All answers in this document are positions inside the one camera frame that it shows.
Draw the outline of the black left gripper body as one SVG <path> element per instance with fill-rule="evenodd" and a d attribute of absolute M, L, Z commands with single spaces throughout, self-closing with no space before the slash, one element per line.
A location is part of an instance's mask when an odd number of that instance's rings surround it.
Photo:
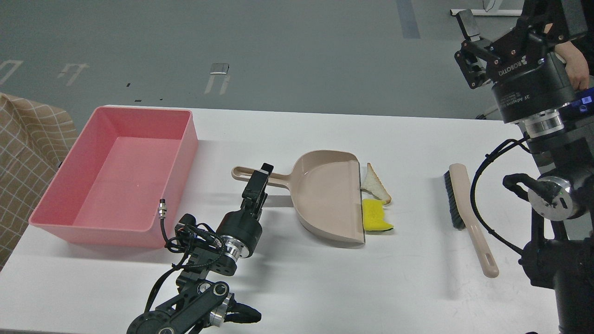
<path fill-rule="evenodd" d="M 223 239 L 226 255 L 248 258 L 253 255 L 262 235 L 259 214 L 240 209 L 225 214 L 216 233 Z"/>

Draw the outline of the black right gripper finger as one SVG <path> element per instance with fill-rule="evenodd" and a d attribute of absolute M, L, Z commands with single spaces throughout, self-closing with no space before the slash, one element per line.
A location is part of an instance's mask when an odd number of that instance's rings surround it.
<path fill-rule="evenodd" d="M 454 15 L 462 31 L 464 40 L 461 48 L 454 54 L 467 85 L 476 89 L 487 84 L 491 76 L 486 67 L 501 63 L 501 57 L 496 53 L 492 42 L 481 36 L 477 22 L 470 9 L 464 9 Z"/>
<path fill-rule="evenodd" d="M 584 36 L 588 25 L 580 0 L 526 0 L 520 15 L 520 37 L 547 47 Z"/>

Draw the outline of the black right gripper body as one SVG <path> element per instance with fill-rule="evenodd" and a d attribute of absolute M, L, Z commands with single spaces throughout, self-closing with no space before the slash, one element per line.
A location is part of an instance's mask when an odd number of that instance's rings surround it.
<path fill-rule="evenodd" d="M 578 30 L 563 23 L 525 23 L 490 45 L 487 63 L 492 93 L 505 123 L 526 120 L 563 107 L 575 97 L 555 47 L 573 40 Z"/>

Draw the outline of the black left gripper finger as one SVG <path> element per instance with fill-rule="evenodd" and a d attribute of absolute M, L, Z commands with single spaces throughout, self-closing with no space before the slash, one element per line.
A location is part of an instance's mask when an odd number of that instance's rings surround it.
<path fill-rule="evenodd" d="M 263 172 L 256 170 L 250 176 L 242 193 L 243 201 L 240 208 L 248 214 L 261 214 L 261 201 L 263 194 Z"/>
<path fill-rule="evenodd" d="M 258 170 L 258 184 L 259 184 L 259 195 L 258 195 L 258 214 L 262 214 L 263 205 L 265 204 L 267 193 L 265 192 L 266 186 L 269 183 L 269 178 L 274 169 L 273 165 L 263 163 L 261 168 Z"/>

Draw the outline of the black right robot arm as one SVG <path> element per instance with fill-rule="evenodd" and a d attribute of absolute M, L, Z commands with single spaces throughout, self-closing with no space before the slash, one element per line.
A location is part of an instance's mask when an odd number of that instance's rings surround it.
<path fill-rule="evenodd" d="M 507 140 L 475 173 L 475 188 L 490 163 L 515 146 L 549 154 L 554 168 L 533 179 L 517 173 L 503 185 L 532 205 L 532 237 L 518 260 L 535 287 L 553 289 L 562 334 L 593 332 L 593 238 L 571 240 L 564 222 L 593 214 L 593 112 L 563 113 L 576 99 L 566 67 L 554 49 L 583 36 L 587 23 L 579 0 L 526 0 L 513 27 L 495 41 L 482 37 L 472 10 L 455 14 L 464 40 L 455 53 L 470 88 L 492 82 L 505 123 L 525 127 L 521 140 Z"/>

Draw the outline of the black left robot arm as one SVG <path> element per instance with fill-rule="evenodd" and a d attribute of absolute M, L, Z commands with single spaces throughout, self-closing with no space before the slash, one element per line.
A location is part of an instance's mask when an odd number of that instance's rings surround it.
<path fill-rule="evenodd" d="M 144 313 L 131 322 L 127 333 L 199 334 L 225 322 L 261 321 L 261 313 L 237 302 L 227 283 L 210 281 L 207 275 L 233 276 L 237 261 L 253 255 L 263 231 L 259 220 L 272 172 L 273 166 L 264 163 L 250 173 L 239 210 L 225 214 L 216 230 L 187 213 L 173 237 L 162 231 L 165 249 L 182 258 L 157 279 Z"/>

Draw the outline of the seated person's hand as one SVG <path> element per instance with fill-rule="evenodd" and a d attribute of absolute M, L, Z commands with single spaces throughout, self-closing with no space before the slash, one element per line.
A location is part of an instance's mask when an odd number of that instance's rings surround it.
<path fill-rule="evenodd" d="M 570 41 L 555 46 L 555 52 L 566 61 L 566 74 L 575 90 L 589 87 L 589 69 L 583 53 Z"/>

